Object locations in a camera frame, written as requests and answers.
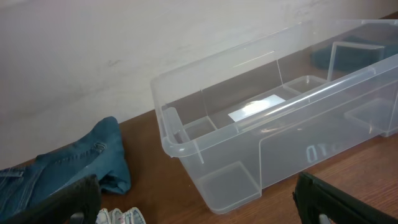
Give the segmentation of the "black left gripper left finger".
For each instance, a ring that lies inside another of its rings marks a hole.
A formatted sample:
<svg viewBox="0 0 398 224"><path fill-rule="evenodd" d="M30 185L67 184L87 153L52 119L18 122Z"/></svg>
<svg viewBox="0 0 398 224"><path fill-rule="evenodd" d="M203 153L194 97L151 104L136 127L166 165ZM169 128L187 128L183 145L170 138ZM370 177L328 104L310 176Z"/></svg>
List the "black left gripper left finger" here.
<svg viewBox="0 0 398 224"><path fill-rule="evenodd" d="M101 209L101 190L88 175L56 192L34 207L4 220L5 224L95 223Z"/></svg>

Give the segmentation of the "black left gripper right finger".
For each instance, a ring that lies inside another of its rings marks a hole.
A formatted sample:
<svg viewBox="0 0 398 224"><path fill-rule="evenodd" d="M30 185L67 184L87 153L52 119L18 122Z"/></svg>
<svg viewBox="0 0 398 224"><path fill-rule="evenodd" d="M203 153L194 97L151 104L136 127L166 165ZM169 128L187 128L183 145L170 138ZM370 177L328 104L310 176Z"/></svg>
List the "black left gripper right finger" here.
<svg viewBox="0 0 398 224"><path fill-rule="evenodd" d="M397 219L307 172L301 172L293 200L302 223L397 224Z"/></svg>

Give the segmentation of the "clear plastic storage bin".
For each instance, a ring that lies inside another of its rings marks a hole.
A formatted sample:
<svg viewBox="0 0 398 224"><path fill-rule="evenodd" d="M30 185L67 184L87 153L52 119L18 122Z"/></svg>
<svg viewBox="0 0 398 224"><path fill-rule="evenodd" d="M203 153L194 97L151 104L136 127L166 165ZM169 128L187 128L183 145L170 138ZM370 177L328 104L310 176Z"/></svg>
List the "clear plastic storage bin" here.
<svg viewBox="0 0 398 224"><path fill-rule="evenodd" d="M264 188L375 136L397 132L397 54L354 72L333 69L349 36L397 44L397 21L306 21L184 65L151 82L162 148L180 159L208 208L223 214ZM311 54L332 45L328 70ZM234 122L228 114L285 101Z"/></svg>

